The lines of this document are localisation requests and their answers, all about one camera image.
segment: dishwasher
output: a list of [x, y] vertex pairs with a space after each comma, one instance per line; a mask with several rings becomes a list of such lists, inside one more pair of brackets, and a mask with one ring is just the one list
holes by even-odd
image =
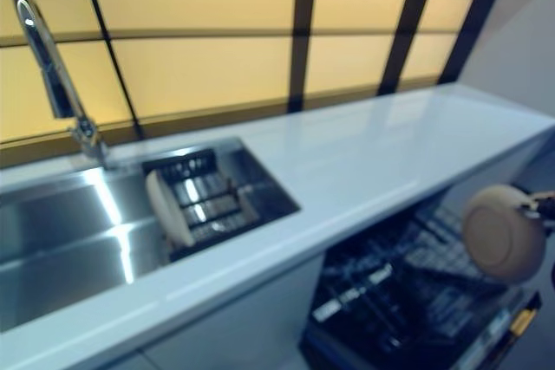
[[541, 306], [483, 275], [441, 194], [327, 252], [303, 349], [317, 369], [495, 368]]

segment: stainless steel sink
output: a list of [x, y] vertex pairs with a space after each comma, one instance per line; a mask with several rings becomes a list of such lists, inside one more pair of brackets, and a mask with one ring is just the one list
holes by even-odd
[[[170, 244], [153, 214], [152, 169], [172, 186], [193, 247]], [[239, 140], [71, 173], [0, 199], [0, 332], [298, 210]]]

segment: backsplash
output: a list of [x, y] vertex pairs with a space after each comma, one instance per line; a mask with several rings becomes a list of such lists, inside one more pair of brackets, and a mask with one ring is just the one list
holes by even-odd
[[[473, 3], [36, 1], [112, 143], [433, 85]], [[0, 165], [74, 152], [11, 0], [0, 0], [0, 75]]]

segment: countertop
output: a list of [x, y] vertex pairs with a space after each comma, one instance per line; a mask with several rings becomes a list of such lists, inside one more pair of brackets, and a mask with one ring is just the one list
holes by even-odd
[[[112, 158], [238, 136], [301, 211], [0, 335], [0, 367], [94, 368], [199, 318], [555, 127], [458, 84], [117, 146]], [[2, 187], [90, 166], [0, 171]]]

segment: faucet spout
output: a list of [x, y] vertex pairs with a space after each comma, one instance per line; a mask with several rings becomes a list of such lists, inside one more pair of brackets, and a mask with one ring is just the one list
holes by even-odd
[[17, 18], [41, 69], [50, 106], [57, 119], [75, 118], [70, 127], [83, 153], [106, 167], [108, 147], [95, 122], [85, 113], [75, 86], [63, 64], [52, 34], [34, 0], [14, 0]]

